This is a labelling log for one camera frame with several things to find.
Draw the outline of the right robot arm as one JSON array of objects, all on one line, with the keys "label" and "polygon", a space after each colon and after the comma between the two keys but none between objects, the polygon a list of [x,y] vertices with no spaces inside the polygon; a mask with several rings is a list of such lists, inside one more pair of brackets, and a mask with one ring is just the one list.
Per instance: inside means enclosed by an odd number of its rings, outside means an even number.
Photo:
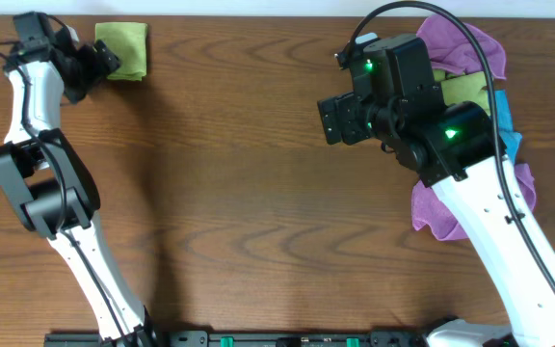
[{"label": "right robot arm", "polygon": [[318,109],[329,144],[376,138],[457,218],[495,285],[507,326],[447,321],[429,346],[555,346],[555,252],[529,210],[486,112],[439,92],[344,93]]}]

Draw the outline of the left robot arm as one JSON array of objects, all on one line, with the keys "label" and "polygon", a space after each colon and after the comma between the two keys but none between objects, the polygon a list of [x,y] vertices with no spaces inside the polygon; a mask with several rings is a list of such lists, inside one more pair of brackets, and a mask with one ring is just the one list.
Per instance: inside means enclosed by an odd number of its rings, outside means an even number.
[{"label": "left robot arm", "polygon": [[89,302],[99,346],[161,346],[142,301],[119,270],[101,229],[97,186],[61,129],[60,102],[81,101],[119,68],[101,40],[80,45],[40,13],[16,28],[5,55],[13,86],[10,129],[0,146],[0,187],[19,222],[60,255]]}]

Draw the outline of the light green cloth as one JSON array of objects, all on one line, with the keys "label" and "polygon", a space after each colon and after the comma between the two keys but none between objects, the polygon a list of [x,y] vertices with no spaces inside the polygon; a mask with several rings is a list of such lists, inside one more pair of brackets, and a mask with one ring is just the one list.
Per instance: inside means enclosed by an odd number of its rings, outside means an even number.
[{"label": "light green cloth", "polygon": [[109,80],[141,81],[147,75],[148,25],[140,22],[103,22],[95,25],[95,39],[102,40],[119,58],[119,68]]}]

